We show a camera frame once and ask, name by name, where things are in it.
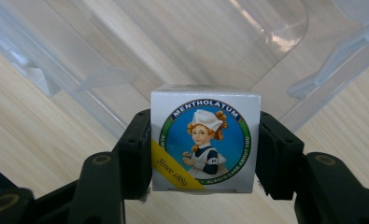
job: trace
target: nurse illustration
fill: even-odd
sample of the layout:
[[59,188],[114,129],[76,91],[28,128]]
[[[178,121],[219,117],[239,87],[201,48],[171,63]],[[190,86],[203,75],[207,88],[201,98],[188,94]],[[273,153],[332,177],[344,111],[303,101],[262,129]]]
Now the nurse illustration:
[[195,145],[192,153],[184,152],[182,161],[192,168],[188,171],[194,178],[210,179],[228,173],[226,159],[210,144],[211,139],[222,140],[222,129],[228,128],[227,117],[222,111],[216,114],[198,109],[188,124],[188,134]]

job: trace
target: light wood surface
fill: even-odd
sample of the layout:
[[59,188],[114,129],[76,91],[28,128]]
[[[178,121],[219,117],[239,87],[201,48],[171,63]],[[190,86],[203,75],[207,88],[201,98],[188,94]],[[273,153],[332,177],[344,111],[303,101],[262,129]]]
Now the light wood surface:
[[[369,188],[369,68],[296,133],[305,151],[344,161]],[[78,178],[82,162],[116,144],[64,92],[45,96],[0,55],[0,172],[42,196]],[[295,223],[293,202],[252,194],[151,192],[126,201],[127,223]]]

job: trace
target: white nurse cap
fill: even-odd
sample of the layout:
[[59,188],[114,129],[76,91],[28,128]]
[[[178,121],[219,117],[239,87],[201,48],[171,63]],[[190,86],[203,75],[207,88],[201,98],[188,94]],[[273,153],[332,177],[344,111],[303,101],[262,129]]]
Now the white nurse cap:
[[192,124],[203,124],[215,132],[221,126],[222,120],[219,120],[212,112],[198,109],[193,113]]

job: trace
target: cardboard box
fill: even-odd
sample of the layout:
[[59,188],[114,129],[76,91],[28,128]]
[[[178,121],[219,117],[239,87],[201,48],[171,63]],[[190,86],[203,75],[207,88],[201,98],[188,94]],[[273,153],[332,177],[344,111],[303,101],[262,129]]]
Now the cardboard box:
[[153,91],[153,189],[252,192],[260,107],[260,95],[231,88]]

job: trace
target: apron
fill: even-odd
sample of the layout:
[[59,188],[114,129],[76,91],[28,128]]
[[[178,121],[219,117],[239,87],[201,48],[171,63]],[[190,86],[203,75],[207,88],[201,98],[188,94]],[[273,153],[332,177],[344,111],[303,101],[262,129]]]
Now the apron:
[[[217,152],[217,150],[215,148],[207,147],[206,150],[199,157],[196,157],[195,153],[192,153],[192,160],[194,160],[195,162],[200,162],[202,164],[206,164],[207,155],[212,150]],[[217,170],[217,173],[215,175],[207,174],[204,171],[202,171],[198,168],[195,168],[194,166],[188,171],[188,173],[190,173],[196,179],[212,179],[212,178],[216,178],[216,177],[219,177],[221,175],[227,174],[228,170],[224,166],[224,163],[227,160],[219,153],[218,153],[217,160],[218,160],[218,170]]]

